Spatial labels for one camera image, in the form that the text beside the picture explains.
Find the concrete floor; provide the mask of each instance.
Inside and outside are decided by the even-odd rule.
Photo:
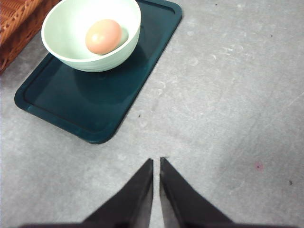
[[[40,35],[1,76],[1,227],[80,222],[161,156],[235,222],[304,228],[302,0],[173,0],[183,20],[117,134],[88,144],[14,104]]]

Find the egg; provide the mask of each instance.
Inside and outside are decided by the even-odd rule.
[[[93,53],[104,55],[121,43],[122,28],[112,19],[94,23],[85,36],[85,45]]]

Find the pale green bowl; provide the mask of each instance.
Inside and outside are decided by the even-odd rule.
[[[106,55],[86,48],[88,29],[102,19],[113,19],[127,31],[128,39]],[[46,49],[70,67],[101,72],[122,64],[138,42],[141,11],[135,0],[62,0],[45,18],[41,36]]]

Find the plastic tray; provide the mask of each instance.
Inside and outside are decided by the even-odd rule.
[[[87,73],[48,54],[15,94],[16,105],[89,143],[109,140],[135,101],[181,20],[181,8],[164,0],[138,0],[138,45],[115,69]]]

